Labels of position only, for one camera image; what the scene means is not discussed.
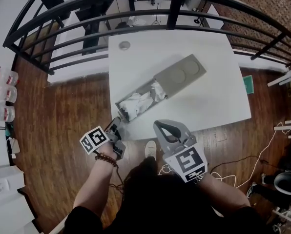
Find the forearm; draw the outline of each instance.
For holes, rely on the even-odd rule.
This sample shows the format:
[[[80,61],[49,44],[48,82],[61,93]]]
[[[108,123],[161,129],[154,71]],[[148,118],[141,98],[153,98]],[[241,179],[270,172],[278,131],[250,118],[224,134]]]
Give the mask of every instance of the forearm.
[[[106,145],[101,148],[101,153],[116,158],[116,154],[112,151],[111,146]],[[106,205],[108,187],[113,169],[114,167],[112,164],[98,159],[87,181],[75,198],[74,208],[77,206],[86,207],[100,217]]]
[[[242,207],[250,206],[249,200],[243,192],[208,173],[197,185],[208,197],[212,207],[224,216],[230,215]]]

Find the person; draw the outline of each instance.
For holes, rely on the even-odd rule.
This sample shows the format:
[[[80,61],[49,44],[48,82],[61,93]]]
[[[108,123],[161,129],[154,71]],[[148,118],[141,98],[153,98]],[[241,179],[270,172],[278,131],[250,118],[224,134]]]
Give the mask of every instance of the person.
[[[250,198],[252,194],[260,194],[265,199],[273,203],[275,206],[282,209],[291,210],[291,195],[284,194],[280,191],[270,189],[264,185],[273,185],[276,175],[261,174],[262,185],[252,183],[247,192],[247,198]]]
[[[116,159],[110,143],[99,148]],[[153,157],[132,169],[124,181],[122,205],[115,220],[103,230],[100,220],[108,197],[113,165],[97,159],[78,192],[63,233],[269,233],[240,190],[206,173],[197,183],[177,175],[158,175]],[[224,217],[218,216],[214,209]]]

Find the crumpled white paper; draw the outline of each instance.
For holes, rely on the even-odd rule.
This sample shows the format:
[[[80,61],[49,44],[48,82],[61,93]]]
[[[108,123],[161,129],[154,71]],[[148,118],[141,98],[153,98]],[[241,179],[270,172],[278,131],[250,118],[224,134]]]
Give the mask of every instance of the crumpled white paper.
[[[155,90],[155,101],[156,102],[159,102],[165,98],[166,93],[164,92],[163,88],[161,87],[161,85],[157,81],[155,83],[153,83],[151,86],[152,86],[152,89]]]
[[[134,93],[131,97],[120,103],[120,108],[124,109],[129,115],[129,121],[133,120],[137,115],[146,111],[153,103],[151,92],[144,95]]]

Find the white shoe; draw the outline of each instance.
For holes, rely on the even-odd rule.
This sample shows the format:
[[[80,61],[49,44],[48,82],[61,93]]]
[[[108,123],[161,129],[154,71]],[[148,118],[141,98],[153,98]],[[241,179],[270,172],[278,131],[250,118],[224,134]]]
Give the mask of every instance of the white shoe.
[[[266,174],[261,174],[261,178],[262,178],[262,184],[266,185],[266,183],[264,182],[264,178],[266,177]]]
[[[153,140],[145,145],[145,157],[154,157],[156,160],[156,143]]]
[[[257,185],[255,182],[252,183],[251,187],[248,189],[247,192],[247,198],[251,197],[252,193],[253,193],[253,187]]]

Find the hand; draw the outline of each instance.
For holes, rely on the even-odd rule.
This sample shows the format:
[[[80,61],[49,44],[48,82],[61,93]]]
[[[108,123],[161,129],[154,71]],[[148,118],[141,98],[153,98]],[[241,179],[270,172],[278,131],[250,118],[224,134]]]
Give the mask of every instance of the hand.
[[[117,159],[117,154],[113,151],[113,143],[107,142],[103,144],[101,147],[99,147],[99,152],[101,154],[105,154],[113,159]]]

